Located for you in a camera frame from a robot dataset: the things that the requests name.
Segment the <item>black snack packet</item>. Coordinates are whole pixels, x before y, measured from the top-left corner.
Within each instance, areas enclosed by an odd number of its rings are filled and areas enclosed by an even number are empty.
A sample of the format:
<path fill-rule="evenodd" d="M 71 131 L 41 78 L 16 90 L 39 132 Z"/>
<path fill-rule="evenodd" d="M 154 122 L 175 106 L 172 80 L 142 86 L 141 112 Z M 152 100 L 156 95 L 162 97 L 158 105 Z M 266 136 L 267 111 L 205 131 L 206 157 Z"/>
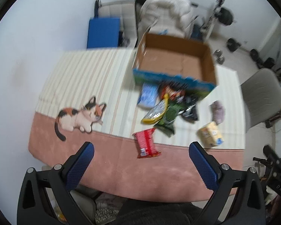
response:
<path fill-rule="evenodd" d="M 181 116 L 189 122 L 198 121 L 197 104 L 198 97 L 196 95 L 186 95 L 183 99 L 183 111 Z"/>

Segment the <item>green snack packet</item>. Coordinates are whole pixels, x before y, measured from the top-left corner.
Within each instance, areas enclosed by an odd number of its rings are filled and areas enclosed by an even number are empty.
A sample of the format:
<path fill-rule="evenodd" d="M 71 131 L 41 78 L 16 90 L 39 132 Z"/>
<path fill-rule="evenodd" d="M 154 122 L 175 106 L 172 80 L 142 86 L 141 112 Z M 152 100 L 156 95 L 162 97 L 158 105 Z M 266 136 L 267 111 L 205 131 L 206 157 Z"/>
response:
<path fill-rule="evenodd" d="M 185 110 L 185 104 L 176 100 L 169 100 L 168 107 L 164 116 L 154 125 L 155 129 L 160 130 L 166 136 L 171 137 L 175 134 L 175 120 L 179 114 Z"/>

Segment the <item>red snack packet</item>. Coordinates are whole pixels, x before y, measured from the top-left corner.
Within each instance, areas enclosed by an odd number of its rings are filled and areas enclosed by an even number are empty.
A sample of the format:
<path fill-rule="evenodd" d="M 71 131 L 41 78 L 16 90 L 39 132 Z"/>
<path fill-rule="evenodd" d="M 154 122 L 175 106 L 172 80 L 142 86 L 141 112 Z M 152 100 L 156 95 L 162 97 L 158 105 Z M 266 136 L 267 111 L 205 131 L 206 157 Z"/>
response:
<path fill-rule="evenodd" d="M 142 130 L 133 134 L 138 147 L 138 158 L 153 158 L 161 155 L 154 144 L 153 134 L 155 128 Z"/>

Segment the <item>yellow silver pouch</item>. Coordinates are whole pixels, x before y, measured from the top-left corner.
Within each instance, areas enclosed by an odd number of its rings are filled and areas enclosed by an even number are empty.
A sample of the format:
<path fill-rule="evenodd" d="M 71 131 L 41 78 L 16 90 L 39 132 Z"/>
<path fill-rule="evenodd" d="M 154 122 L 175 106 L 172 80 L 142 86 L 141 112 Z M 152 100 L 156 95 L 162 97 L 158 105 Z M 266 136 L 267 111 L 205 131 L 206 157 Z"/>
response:
<path fill-rule="evenodd" d="M 157 123 L 166 113 L 168 108 L 168 94 L 165 94 L 163 99 L 154 106 L 141 120 L 145 125 Z"/>

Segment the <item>light blue tissue pack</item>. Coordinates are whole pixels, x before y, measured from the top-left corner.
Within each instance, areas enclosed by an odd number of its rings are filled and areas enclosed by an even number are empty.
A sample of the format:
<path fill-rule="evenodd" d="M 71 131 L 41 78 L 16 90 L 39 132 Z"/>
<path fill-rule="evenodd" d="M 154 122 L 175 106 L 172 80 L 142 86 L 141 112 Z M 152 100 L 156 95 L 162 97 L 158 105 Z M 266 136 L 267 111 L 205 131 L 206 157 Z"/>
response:
<path fill-rule="evenodd" d="M 142 85 L 138 106 L 143 108 L 153 108 L 158 98 L 158 85 L 144 83 Z"/>

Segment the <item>orange noodle packet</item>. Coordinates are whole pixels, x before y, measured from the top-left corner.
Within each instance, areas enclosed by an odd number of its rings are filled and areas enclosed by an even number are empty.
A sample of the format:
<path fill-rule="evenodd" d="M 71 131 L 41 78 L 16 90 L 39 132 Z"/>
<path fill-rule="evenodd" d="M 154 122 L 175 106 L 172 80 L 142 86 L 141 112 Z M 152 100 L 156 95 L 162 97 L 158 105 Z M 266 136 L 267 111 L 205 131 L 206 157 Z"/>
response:
<path fill-rule="evenodd" d="M 185 90 L 173 89 L 169 85 L 161 85 L 159 87 L 159 98 L 162 100 L 165 95 L 168 95 L 170 101 L 180 101 L 185 96 Z"/>

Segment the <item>grey office chair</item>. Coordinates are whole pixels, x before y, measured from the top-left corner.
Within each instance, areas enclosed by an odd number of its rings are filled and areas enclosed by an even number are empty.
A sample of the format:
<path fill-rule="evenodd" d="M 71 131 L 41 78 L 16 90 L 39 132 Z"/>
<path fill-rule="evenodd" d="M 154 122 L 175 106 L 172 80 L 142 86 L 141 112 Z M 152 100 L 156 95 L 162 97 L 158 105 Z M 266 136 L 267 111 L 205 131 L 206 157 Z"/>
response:
<path fill-rule="evenodd" d="M 241 84 L 246 131 L 281 110 L 281 86 L 273 71 L 263 68 Z"/>

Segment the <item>chrome dumbbell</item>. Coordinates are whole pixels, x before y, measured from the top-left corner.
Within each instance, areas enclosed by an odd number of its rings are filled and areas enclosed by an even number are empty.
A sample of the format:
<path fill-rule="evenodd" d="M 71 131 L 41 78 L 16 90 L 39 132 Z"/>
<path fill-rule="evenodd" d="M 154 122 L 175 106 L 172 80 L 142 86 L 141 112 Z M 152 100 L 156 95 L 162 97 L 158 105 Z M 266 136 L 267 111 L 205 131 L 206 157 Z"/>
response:
<path fill-rule="evenodd" d="M 213 55 L 216 57 L 216 62 L 222 65 L 225 62 L 225 57 L 223 56 L 223 52 L 220 49 L 214 51 Z"/>

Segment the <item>open cardboard box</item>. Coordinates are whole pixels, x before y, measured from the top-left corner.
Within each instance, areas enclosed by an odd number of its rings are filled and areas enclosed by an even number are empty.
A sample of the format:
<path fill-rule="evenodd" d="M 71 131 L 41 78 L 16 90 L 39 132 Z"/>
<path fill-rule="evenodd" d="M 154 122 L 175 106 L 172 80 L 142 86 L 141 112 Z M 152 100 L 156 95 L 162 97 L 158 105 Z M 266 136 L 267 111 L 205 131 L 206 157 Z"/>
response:
<path fill-rule="evenodd" d="M 136 85 L 172 84 L 206 97 L 217 85 L 209 46 L 193 39 L 145 33 L 132 67 Z"/>

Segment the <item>floor barbell with plates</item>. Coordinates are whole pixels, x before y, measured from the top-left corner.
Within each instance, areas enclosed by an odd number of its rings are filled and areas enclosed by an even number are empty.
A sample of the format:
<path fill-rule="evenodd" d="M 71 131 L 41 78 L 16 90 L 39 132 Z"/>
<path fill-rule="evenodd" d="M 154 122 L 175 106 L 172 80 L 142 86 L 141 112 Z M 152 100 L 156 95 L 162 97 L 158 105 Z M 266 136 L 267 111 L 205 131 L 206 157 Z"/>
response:
<path fill-rule="evenodd" d="M 229 38 L 226 41 L 226 47 L 230 52 L 235 52 L 238 48 L 241 47 L 241 43 L 236 41 L 234 38 Z M 275 60 L 272 57 L 268 57 L 266 60 L 262 60 L 259 52 L 256 49 L 252 49 L 249 51 L 249 57 L 255 62 L 256 66 L 259 69 L 272 69 L 275 65 Z"/>

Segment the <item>blue foam mat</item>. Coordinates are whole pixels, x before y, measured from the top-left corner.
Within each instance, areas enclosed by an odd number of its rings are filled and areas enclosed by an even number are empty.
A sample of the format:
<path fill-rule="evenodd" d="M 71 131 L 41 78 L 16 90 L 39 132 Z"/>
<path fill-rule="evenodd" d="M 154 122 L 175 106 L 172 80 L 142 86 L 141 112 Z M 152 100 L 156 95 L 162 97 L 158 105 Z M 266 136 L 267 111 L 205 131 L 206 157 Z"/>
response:
<path fill-rule="evenodd" d="M 118 47 L 120 18 L 103 17 L 89 21 L 87 49 Z"/>

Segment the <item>barbell on rack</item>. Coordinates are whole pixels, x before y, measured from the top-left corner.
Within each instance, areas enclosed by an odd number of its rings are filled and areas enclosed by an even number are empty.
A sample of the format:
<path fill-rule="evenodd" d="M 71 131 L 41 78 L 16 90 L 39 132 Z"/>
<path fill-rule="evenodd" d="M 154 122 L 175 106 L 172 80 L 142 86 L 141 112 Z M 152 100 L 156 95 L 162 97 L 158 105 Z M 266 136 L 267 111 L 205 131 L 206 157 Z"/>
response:
<path fill-rule="evenodd" d="M 195 9 L 206 11 L 206 15 L 201 15 L 202 24 L 200 28 L 207 29 L 216 21 L 224 26 L 230 26 L 234 23 L 234 15 L 228 8 L 224 7 L 225 0 L 216 0 L 210 7 L 191 2 L 191 6 Z"/>

